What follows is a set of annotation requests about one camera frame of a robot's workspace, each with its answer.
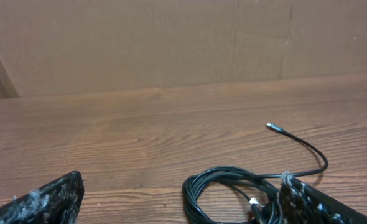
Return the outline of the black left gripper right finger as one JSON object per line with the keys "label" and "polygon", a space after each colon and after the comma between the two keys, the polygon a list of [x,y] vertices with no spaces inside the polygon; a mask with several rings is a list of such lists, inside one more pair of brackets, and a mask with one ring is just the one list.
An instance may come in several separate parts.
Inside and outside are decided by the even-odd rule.
{"label": "black left gripper right finger", "polygon": [[367,224],[367,216],[291,175],[279,193],[284,222],[289,224]]}

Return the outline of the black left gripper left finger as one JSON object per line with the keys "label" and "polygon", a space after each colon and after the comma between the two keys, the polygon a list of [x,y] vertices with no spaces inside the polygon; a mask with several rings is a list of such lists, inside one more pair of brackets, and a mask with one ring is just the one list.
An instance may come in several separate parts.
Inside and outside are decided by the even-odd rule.
{"label": "black left gripper left finger", "polygon": [[0,207],[0,224],[76,224],[85,193],[79,171],[69,172]]}

